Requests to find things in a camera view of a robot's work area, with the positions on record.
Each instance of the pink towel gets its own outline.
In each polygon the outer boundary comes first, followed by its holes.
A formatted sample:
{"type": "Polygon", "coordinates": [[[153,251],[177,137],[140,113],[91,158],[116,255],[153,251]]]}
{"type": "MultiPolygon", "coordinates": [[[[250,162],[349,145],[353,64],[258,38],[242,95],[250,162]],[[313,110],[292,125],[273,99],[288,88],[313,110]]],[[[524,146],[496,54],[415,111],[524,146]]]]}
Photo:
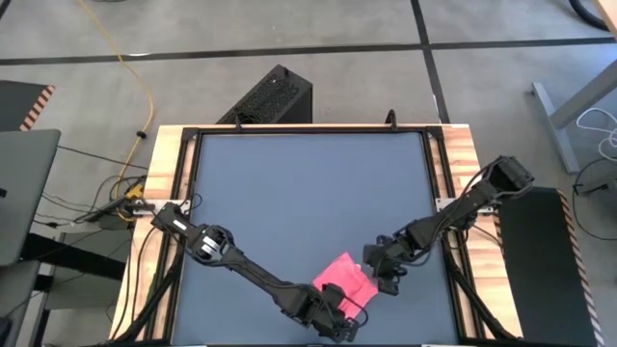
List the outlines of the pink towel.
{"type": "MultiPolygon", "coordinates": [[[[368,279],[360,266],[356,265],[349,253],[339,256],[312,283],[319,290],[323,284],[336,284],[343,289],[347,297],[361,307],[366,306],[377,294],[377,287],[368,279]]],[[[345,312],[345,317],[348,318],[356,318],[360,313],[360,308],[347,299],[343,299],[338,308],[345,312]]]]}

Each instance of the black metal frame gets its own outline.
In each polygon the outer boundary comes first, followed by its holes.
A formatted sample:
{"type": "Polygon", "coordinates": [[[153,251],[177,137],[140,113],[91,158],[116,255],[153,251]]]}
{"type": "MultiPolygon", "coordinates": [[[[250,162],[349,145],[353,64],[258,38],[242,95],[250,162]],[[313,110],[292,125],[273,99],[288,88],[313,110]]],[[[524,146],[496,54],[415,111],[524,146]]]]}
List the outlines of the black metal frame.
{"type": "MultiPolygon", "coordinates": [[[[447,153],[445,151],[445,142],[443,138],[443,130],[440,126],[405,126],[399,125],[396,122],[396,115],[390,111],[386,122],[390,124],[390,126],[374,126],[374,127],[356,127],[356,126],[294,126],[294,124],[290,124],[286,127],[263,127],[263,126],[242,126],[241,124],[236,124],[235,127],[213,127],[213,128],[184,128],[182,132],[182,139],[180,142],[179,154],[177,157],[177,163],[174,172],[174,183],[172,186],[172,193],[170,199],[180,199],[178,196],[180,181],[182,178],[182,172],[184,169],[185,161],[186,161],[186,151],[188,148],[189,140],[195,139],[195,147],[193,151],[193,158],[191,162],[191,169],[189,174],[188,181],[188,190],[187,196],[190,197],[194,193],[195,182],[197,179],[197,172],[199,170],[199,158],[201,156],[201,147],[203,142],[203,137],[207,135],[243,135],[243,134],[252,134],[252,135],[274,135],[274,134],[366,134],[366,133],[383,133],[383,134],[391,134],[391,133],[408,133],[415,132],[418,133],[422,139],[422,146],[424,150],[425,164],[427,168],[427,177],[429,179],[429,183],[431,186],[431,193],[433,198],[436,199],[440,196],[439,183],[437,181],[437,175],[435,170],[435,163],[433,162],[433,151],[430,145],[430,139],[434,138],[437,142],[441,164],[443,167],[443,176],[445,180],[445,188],[448,195],[451,198],[455,197],[454,185],[452,181],[451,171],[449,169],[447,153]]],[[[161,252],[159,254],[158,265],[156,270],[156,276],[154,278],[154,285],[159,285],[162,280],[165,272],[165,265],[167,264],[167,259],[169,256],[169,247],[171,245],[172,238],[165,234],[163,237],[163,242],[161,245],[161,252]]],[[[442,249],[443,256],[446,255],[446,252],[449,252],[449,247],[446,246],[448,240],[446,238],[442,239],[442,249]]],[[[473,285],[473,276],[471,273],[470,263],[469,263],[469,253],[467,252],[467,248],[465,243],[463,242],[463,238],[460,234],[457,235],[457,248],[461,251],[461,261],[463,264],[463,273],[465,277],[469,280],[469,282],[473,285]]],[[[450,292],[450,299],[454,313],[454,319],[456,323],[457,335],[459,340],[468,338],[465,330],[465,322],[461,307],[461,301],[458,294],[458,289],[456,282],[447,273],[448,279],[448,289],[450,292]]],[[[171,341],[173,324],[174,324],[174,316],[176,310],[176,301],[177,301],[177,292],[179,290],[180,278],[174,281],[171,287],[170,300],[167,307],[167,315],[165,318],[165,325],[162,338],[164,340],[171,341]]],[[[480,338],[484,338],[484,325],[481,323],[481,320],[475,310],[473,312],[473,323],[475,326],[476,336],[480,336],[480,338]]],[[[148,324],[146,325],[146,334],[144,336],[144,340],[153,339],[153,331],[154,331],[154,322],[156,319],[156,312],[150,317],[148,324]]]]}
{"type": "Polygon", "coordinates": [[[122,280],[126,267],[126,264],[122,261],[84,251],[33,232],[26,235],[20,257],[24,261],[38,260],[42,263],[66,267],[112,280],[122,280]]]}
{"type": "Polygon", "coordinates": [[[51,310],[44,308],[40,314],[40,320],[37,324],[37,330],[35,331],[35,339],[32,343],[33,346],[42,346],[42,338],[45,335],[45,329],[47,328],[47,322],[49,322],[49,315],[51,310]]]}

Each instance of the table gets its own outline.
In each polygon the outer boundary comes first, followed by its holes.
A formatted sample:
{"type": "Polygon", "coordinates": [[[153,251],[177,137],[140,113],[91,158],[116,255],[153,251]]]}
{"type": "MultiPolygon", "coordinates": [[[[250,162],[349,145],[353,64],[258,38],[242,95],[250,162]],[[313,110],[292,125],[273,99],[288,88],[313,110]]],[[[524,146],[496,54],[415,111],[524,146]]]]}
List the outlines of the table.
{"type": "MultiPolygon", "coordinates": [[[[617,4],[612,0],[595,0],[595,3],[604,18],[604,22],[613,35],[617,37],[617,4]]],[[[617,88],[617,61],[605,68],[559,108],[554,107],[549,94],[541,83],[534,82],[531,87],[540,102],[542,122],[549,131],[550,139],[559,151],[566,172],[568,174],[577,173],[580,167],[566,133],[566,126],[617,88]]]]}
{"type": "MultiPolygon", "coordinates": [[[[361,262],[376,234],[434,214],[425,129],[201,135],[191,192],[205,202],[193,207],[191,221],[225,226],[252,261],[279,279],[310,283],[341,254],[361,262]]],[[[370,322],[354,344],[459,342],[442,248],[440,242],[426,264],[407,269],[398,296],[371,299],[370,322]]],[[[172,345],[332,342],[268,299],[238,274],[185,257],[172,345]]]]}
{"type": "Polygon", "coordinates": [[[59,139],[60,131],[53,129],[0,132],[0,188],[5,190],[0,198],[0,316],[12,323],[5,346],[15,344],[28,307],[18,304],[27,303],[33,290],[49,290],[53,282],[39,275],[41,263],[122,277],[120,261],[30,232],[59,139]]]}
{"type": "MultiPolygon", "coordinates": [[[[442,167],[438,142],[435,139],[431,140],[431,148],[433,149],[433,160],[435,162],[437,180],[439,189],[443,197],[447,196],[444,173],[451,172],[453,178],[454,190],[457,195],[460,194],[469,182],[471,177],[480,169],[478,159],[473,146],[473,140],[469,130],[469,126],[465,124],[405,124],[410,126],[440,126],[443,130],[443,138],[445,143],[444,151],[448,157],[449,166],[442,167]]],[[[245,127],[286,127],[282,124],[250,124],[245,127]]],[[[341,127],[354,126],[362,127],[389,127],[389,124],[295,124],[295,127],[341,127]]],[[[172,186],[174,183],[175,167],[178,163],[178,154],[181,144],[181,137],[184,128],[209,128],[209,129],[231,129],[234,125],[163,125],[159,128],[156,144],[152,153],[152,159],[148,171],[148,179],[144,191],[146,199],[167,200],[171,196],[172,186]]],[[[190,174],[191,158],[194,152],[194,142],[189,141],[186,149],[186,159],[183,161],[183,168],[179,185],[179,198],[186,197],[188,187],[188,179],[190,174]]],[[[156,232],[152,234],[148,242],[144,246],[142,259],[140,262],[140,277],[138,290],[135,290],[135,279],[137,273],[137,257],[139,250],[144,244],[146,235],[151,229],[150,217],[143,217],[137,221],[134,231],[134,243],[131,251],[131,285],[128,288],[128,301],[125,301],[125,291],[127,286],[127,272],[124,273],[121,291],[118,299],[116,313],[110,337],[118,324],[121,322],[119,334],[124,332],[130,320],[125,318],[121,320],[122,308],[127,305],[128,312],[131,311],[133,300],[135,300],[135,311],[139,312],[147,300],[148,289],[153,281],[153,276],[157,268],[158,258],[161,251],[163,234],[156,232]]],[[[479,217],[478,225],[487,229],[490,233],[497,235],[495,224],[492,217],[479,217]]],[[[499,247],[490,239],[485,238],[479,233],[472,232],[468,242],[470,267],[473,271],[473,279],[476,290],[485,304],[491,309],[494,316],[501,324],[512,334],[521,335],[521,327],[519,318],[514,305],[510,285],[507,278],[505,264],[499,247]]],[[[168,258],[168,266],[171,264],[171,258],[168,258]]],[[[461,297],[462,313],[466,327],[466,335],[475,337],[472,314],[469,307],[469,302],[464,297],[464,294],[459,290],[461,297]]],[[[163,336],[164,322],[166,317],[167,303],[169,301],[169,293],[167,293],[161,303],[155,318],[153,338],[161,338],[163,336]]]]}
{"type": "Polygon", "coordinates": [[[38,260],[119,280],[122,262],[30,232],[59,140],[58,130],[0,132],[0,188],[7,191],[0,199],[0,266],[38,260]]]}

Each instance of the black computer case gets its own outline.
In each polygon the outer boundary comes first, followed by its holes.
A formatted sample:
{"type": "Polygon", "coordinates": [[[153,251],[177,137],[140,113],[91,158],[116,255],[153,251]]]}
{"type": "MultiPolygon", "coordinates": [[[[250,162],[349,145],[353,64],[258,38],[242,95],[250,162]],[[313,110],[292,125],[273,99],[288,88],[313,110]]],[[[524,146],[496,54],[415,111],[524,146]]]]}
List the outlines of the black computer case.
{"type": "Polygon", "coordinates": [[[217,124],[312,123],[312,84],[276,65],[217,124]]]}

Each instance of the desk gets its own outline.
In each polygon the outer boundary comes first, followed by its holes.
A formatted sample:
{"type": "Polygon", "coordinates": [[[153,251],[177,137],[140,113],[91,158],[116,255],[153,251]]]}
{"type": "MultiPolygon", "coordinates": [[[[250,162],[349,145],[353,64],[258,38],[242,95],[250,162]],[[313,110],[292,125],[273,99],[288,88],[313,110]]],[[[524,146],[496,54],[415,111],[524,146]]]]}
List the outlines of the desk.
{"type": "Polygon", "coordinates": [[[123,263],[30,232],[59,140],[58,130],[0,132],[0,188],[8,191],[0,199],[0,266],[38,260],[119,280],[123,263]]]}
{"type": "MultiPolygon", "coordinates": [[[[429,124],[416,124],[416,126],[426,126],[429,124]]],[[[478,165],[471,132],[468,125],[439,125],[443,130],[445,152],[447,153],[449,166],[444,168],[441,165],[438,142],[431,140],[433,161],[435,163],[438,185],[442,196],[447,196],[444,172],[450,171],[454,183],[454,190],[460,194],[469,182],[471,177],[480,169],[478,165]]],[[[148,171],[148,180],[144,196],[146,199],[169,199],[174,183],[175,167],[178,163],[178,154],[181,144],[183,129],[190,127],[223,129],[233,128],[234,125],[164,125],[159,128],[156,144],[152,153],[152,159],[148,171]]],[[[286,127],[288,125],[268,124],[268,125],[244,125],[245,127],[286,127]]],[[[297,124],[295,127],[341,127],[354,126],[362,127],[389,127],[389,124],[297,124]]],[[[186,159],[182,168],[179,197],[186,197],[188,178],[190,173],[190,158],[193,157],[194,143],[189,141],[186,149],[186,159]]],[[[150,217],[145,217],[137,221],[134,231],[134,243],[131,251],[131,285],[128,287],[127,312],[131,311],[133,300],[135,299],[135,311],[139,312],[148,296],[148,290],[152,283],[154,273],[157,268],[163,235],[160,232],[152,234],[145,244],[140,263],[140,277],[138,290],[135,290],[135,280],[137,273],[137,257],[139,250],[144,244],[144,240],[151,229],[150,217]]],[[[496,228],[491,217],[479,217],[478,225],[496,235],[496,228]]],[[[474,283],[480,297],[491,309],[495,317],[512,334],[521,335],[521,327],[518,315],[510,291],[505,265],[499,247],[493,241],[483,237],[481,234],[472,232],[468,242],[470,266],[473,271],[474,283]]],[[[121,292],[118,299],[117,310],[114,315],[112,331],[116,329],[121,321],[122,308],[125,305],[125,291],[127,286],[126,272],[122,281],[121,292]]],[[[462,311],[467,336],[474,337],[474,326],[471,319],[469,303],[464,298],[462,292],[462,311]]],[[[155,319],[153,337],[163,336],[163,326],[165,322],[169,293],[163,297],[155,319]]],[[[130,319],[121,322],[119,332],[124,332],[130,323],[130,319]]]]}
{"type": "MultiPolygon", "coordinates": [[[[617,3],[613,0],[595,0],[595,3],[604,22],[617,37],[617,3]]],[[[549,94],[541,83],[534,82],[531,87],[541,105],[542,122],[559,151],[566,172],[568,174],[577,173],[580,167],[566,133],[566,126],[617,88],[617,61],[605,68],[559,108],[553,106],[549,94]]]]}

